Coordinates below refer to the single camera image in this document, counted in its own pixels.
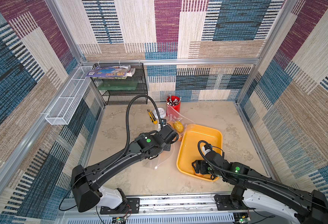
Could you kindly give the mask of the yellow lemon-like potato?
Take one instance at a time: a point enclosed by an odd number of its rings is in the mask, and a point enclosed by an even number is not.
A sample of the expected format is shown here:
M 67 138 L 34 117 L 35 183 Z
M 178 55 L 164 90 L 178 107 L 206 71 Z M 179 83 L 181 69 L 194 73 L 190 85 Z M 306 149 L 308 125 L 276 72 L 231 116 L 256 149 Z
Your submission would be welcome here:
M 182 133 L 184 131 L 184 125 L 180 121 L 173 122 L 173 127 L 178 133 Z

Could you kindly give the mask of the clear zipper bag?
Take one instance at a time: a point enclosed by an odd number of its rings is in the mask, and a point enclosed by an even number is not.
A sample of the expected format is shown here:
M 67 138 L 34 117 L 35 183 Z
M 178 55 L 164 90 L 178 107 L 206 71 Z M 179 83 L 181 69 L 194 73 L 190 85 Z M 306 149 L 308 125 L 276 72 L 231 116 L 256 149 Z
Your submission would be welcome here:
M 191 124 L 195 124 L 195 122 L 185 116 L 183 116 L 181 113 L 179 113 L 178 117 L 168 117 L 166 116 L 167 121 L 180 121 L 183 125 L 184 125 L 184 131 L 182 132 L 183 134 L 185 133 L 186 128 L 191 125 Z
M 143 166 L 152 170 L 157 170 L 159 166 L 163 165 L 173 156 L 174 152 L 175 145 L 172 144 L 169 151 L 163 151 L 158 157 L 151 160 L 145 160 Z

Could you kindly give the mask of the orange potato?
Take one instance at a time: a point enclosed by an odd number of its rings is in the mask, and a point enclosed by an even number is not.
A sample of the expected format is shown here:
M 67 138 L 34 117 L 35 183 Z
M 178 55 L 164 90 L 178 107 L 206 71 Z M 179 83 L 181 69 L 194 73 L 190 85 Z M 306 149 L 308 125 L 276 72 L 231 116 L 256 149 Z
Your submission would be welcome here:
M 171 126 L 171 128 L 174 130 L 173 121 L 167 121 L 166 124 L 169 125 L 169 126 Z

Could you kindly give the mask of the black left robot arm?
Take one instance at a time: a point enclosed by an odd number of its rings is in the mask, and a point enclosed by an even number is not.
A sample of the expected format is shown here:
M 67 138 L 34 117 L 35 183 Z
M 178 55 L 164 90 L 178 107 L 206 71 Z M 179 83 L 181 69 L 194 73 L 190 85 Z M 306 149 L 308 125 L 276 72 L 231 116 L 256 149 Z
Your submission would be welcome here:
M 71 190 L 78 212 L 85 212 L 95 206 L 117 209 L 123 206 L 125 195 L 121 189 L 106 190 L 103 185 L 127 167 L 144 159 L 152 159 L 163 151 L 169 151 L 179 134 L 170 125 L 160 131 L 141 133 L 129 143 L 127 149 L 84 168 L 78 165 L 72 170 Z

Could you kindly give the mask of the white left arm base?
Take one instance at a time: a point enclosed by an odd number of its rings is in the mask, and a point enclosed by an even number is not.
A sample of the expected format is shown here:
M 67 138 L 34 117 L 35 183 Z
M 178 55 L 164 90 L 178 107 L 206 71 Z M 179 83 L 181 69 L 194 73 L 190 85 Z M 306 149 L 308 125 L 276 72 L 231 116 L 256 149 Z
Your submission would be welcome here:
M 108 207 L 112 210 L 125 206 L 127 204 L 127 198 L 122 189 L 110 189 L 107 187 L 100 187 L 99 193 L 102 194 L 97 206 Z

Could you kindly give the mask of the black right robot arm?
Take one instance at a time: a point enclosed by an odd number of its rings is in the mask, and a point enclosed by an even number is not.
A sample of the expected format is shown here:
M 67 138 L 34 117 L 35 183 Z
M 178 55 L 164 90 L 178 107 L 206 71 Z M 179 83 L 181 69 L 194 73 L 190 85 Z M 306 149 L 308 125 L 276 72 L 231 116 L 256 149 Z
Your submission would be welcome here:
M 234 186 L 229 196 L 214 197 L 218 210 L 258 209 L 294 224 L 328 224 L 328 202 L 322 192 L 289 187 L 212 150 L 202 157 L 192 162 L 196 174 L 220 177 Z

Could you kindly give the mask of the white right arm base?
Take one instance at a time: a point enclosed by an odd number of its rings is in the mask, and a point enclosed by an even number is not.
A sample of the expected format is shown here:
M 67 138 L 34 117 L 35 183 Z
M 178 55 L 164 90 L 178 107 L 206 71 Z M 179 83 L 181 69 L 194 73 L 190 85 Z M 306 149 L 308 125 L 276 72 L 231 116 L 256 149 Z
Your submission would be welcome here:
M 283 217 L 293 224 L 300 224 L 299 220 L 294 216 L 296 214 L 295 210 L 262 193 L 247 189 L 243 193 L 242 201 L 248 208 L 266 211 Z

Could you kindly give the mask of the yellow utility knife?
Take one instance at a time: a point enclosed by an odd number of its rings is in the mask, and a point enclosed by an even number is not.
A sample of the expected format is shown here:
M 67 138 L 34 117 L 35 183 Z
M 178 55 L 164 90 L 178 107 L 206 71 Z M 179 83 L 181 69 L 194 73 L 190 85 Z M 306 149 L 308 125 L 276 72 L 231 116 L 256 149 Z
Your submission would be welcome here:
M 151 120 L 151 122 L 152 122 L 153 124 L 157 124 L 158 121 L 157 121 L 157 119 L 155 118 L 153 112 L 152 112 L 150 109 L 148 109 L 147 112 L 148 112 L 148 114 L 149 114 L 149 116 L 150 116 L 150 120 Z

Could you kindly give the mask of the white round clock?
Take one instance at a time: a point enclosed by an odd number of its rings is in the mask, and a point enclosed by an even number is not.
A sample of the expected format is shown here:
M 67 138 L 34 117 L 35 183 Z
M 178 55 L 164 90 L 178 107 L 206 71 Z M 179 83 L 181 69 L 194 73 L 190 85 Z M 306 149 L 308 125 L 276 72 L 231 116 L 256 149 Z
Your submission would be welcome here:
M 164 119 L 164 118 L 167 116 L 166 110 L 165 110 L 164 108 L 162 108 L 162 107 L 159 107 L 159 108 L 158 108 L 158 112 L 159 112 L 159 115 L 160 115 L 160 118 L 161 118 L 161 119 Z M 152 113 L 153 113 L 153 115 L 154 115 L 154 118 L 155 118 L 156 120 L 158 120 L 159 118 L 158 118 L 158 115 L 157 115 L 155 109 L 152 111 Z

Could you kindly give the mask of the yellow plastic tray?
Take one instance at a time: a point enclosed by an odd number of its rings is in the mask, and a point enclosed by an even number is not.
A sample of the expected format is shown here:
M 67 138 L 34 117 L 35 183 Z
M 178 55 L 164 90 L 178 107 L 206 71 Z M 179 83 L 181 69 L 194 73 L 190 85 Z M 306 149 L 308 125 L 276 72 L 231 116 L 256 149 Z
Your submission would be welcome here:
M 223 154 L 223 136 L 219 130 L 197 124 L 190 124 L 187 126 L 183 134 L 177 158 L 177 168 L 185 175 L 189 175 L 203 181 L 213 182 L 210 174 L 196 174 L 194 168 L 192 167 L 192 163 L 194 161 L 203 160 L 203 157 L 198 150 L 198 142 L 201 140 L 213 145 L 213 150 L 215 152 L 221 155 Z

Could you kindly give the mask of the red ribbed pen cup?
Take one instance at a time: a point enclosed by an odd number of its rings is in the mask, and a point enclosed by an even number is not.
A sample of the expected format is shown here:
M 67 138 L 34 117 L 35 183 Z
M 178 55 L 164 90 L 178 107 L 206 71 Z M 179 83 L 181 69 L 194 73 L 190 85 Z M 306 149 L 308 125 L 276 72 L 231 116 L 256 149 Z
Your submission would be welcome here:
M 169 95 L 167 100 L 167 116 L 168 117 L 178 117 L 180 113 L 180 107 L 181 107 L 181 98 L 174 96 L 174 95 Z

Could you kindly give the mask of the green tray in rack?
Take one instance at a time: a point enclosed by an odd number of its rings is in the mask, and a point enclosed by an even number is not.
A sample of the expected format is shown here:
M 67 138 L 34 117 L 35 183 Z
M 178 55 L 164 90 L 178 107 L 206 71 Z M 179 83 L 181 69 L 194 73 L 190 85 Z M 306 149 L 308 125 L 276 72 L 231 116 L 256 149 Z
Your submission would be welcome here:
M 138 86 L 137 82 L 132 81 L 113 81 L 103 82 L 97 89 L 100 91 L 130 91 L 135 90 Z

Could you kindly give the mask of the colourful book on rack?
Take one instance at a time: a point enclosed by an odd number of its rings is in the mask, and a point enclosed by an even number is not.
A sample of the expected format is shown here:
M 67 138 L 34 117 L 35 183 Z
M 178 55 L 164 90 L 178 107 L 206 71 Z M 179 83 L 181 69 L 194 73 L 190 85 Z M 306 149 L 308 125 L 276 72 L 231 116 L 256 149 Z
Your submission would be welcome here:
M 136 68 L 131 67 L 130 65 L 108 67 L 97 66 L 90 70 L 86 77 L 97 79 L 126 79 L 132 77 L 135 71 Z

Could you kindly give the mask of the aluminium front rail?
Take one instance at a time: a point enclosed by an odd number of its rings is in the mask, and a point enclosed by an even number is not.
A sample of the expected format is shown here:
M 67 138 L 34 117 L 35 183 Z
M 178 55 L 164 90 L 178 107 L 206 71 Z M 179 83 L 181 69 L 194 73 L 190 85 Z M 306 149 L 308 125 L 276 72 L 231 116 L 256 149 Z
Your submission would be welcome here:
M 273 213 L 235 209 L 228 192 L 128 196 L 128 205 L 118 212 L 94 207 L 80 213 L 66 199 L 56 216 L 56 224 L 288 224 Z

